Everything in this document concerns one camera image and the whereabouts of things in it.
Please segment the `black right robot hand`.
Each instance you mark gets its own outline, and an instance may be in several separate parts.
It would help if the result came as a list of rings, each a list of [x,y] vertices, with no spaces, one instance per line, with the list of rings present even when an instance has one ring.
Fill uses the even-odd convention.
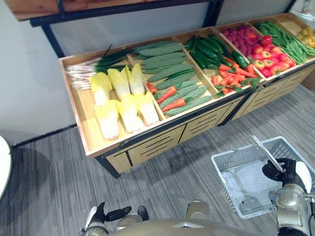
[[[267,178],[281,182],[283,187],[287,184],[296,184],[300,186],[305,193],[311,192],[312,176],[304,162],[290,158],[277,158],[276,160],[284,169],[284,172],[280,172],[274,164],[268,160],[267,164],[262,167],[262,172]]]

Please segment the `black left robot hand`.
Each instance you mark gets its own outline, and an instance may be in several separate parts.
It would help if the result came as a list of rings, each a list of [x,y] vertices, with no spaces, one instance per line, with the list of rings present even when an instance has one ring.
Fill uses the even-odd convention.
[[[127,216],[132,209],[131,206],[126,206],[124,208],[104,213],[104,206],[105,202],[102,202],[98,206],[92,207],[86,221],[85,225],[86,228],[95,222],[103,224],[105,222],[111,222],[122,219],[123,217]]]

